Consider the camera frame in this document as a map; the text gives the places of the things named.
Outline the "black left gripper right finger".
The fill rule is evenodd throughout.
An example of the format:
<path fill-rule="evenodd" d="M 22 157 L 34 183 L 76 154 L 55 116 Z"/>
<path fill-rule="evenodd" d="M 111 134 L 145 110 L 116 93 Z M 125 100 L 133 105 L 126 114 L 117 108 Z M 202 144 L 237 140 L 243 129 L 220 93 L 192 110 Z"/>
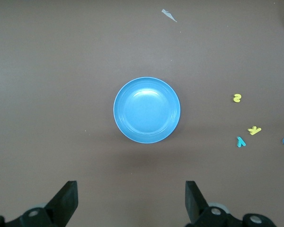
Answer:
<path fill-rule="evenodd" d="M 210 206 L 194 181 L 186 181 L 185 206 L 190 219 L 185 227 L 277 227 L 260 214 L 248 213 L 239 220 L 222 208 Z"/>

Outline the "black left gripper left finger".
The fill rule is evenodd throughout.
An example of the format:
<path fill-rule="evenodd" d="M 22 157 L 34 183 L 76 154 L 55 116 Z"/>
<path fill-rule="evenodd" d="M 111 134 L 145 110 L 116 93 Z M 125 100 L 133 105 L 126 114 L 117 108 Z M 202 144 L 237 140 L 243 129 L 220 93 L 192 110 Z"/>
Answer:
<path fill-rule="evenodd" d="M 43 208 L 32 208 L 6 222 L 0 216 L 0 227 L 66 227 L 78 207 L 77 181 L 68 181 Z"/>

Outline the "yellow foam letter k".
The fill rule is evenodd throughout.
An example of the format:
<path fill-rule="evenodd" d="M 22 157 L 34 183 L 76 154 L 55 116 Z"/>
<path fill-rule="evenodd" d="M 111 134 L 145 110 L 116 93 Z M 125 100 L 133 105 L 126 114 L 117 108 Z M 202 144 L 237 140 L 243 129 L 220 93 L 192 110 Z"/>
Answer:
<path fill-rule="evenodd" d="M 250 135 L 255 135 L 259 133 L 262 130 L 262 128 L 257 127 L 257 126 L 252 126 L 251 128 L 248 128 L 247 131 L 249 132 Z"/>

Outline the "blue plate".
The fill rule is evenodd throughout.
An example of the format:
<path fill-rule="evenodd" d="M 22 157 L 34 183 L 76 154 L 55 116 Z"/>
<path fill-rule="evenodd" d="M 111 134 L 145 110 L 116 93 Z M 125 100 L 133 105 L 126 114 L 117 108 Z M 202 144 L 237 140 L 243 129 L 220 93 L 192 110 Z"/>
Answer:
<path fill-rule="evenodd" d="M 120 88 L 114 100 L 113 116 L 124 136 L 138 143 L 152 144 L 166 139 L 176 129 L 181 105 L 168 83 L 140 77 Z"/>

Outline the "brown table cover sheet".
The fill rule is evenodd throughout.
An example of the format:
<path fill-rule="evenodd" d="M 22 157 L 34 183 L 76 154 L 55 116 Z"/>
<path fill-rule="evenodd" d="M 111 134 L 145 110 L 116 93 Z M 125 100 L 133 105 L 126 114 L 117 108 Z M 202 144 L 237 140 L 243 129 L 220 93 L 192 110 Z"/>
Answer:
<path fill-rule="evenodd" d="M 181 103 L 177 128 L 154 144 L 113 117 L 119 89 L 145 76 Z M 283 138 L 284 0 L 0 0 L 7 220 L 76 180 L 68 227 L 183 227 L 193 180 L 233 216 L 284 227 Z"/>

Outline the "white tape scrap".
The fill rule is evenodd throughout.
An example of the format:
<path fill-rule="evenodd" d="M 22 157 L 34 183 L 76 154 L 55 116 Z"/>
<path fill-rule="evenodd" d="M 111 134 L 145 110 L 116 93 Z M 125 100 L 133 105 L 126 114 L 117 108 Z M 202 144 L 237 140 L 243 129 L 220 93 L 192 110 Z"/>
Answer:
<path fill-rule="evenodd" d="M 176 19 L 172 16 L 172 14 L 171 14 L 169 11 L 167 11 L 167 10 L 165 10 L 165 9 L 162 9 L 161 12 L 162 12 L 164 15 L 166 15 L 168 18 L 170 18 L 170 19 L 172 19 L 173 21 L 177 22 Z"/>

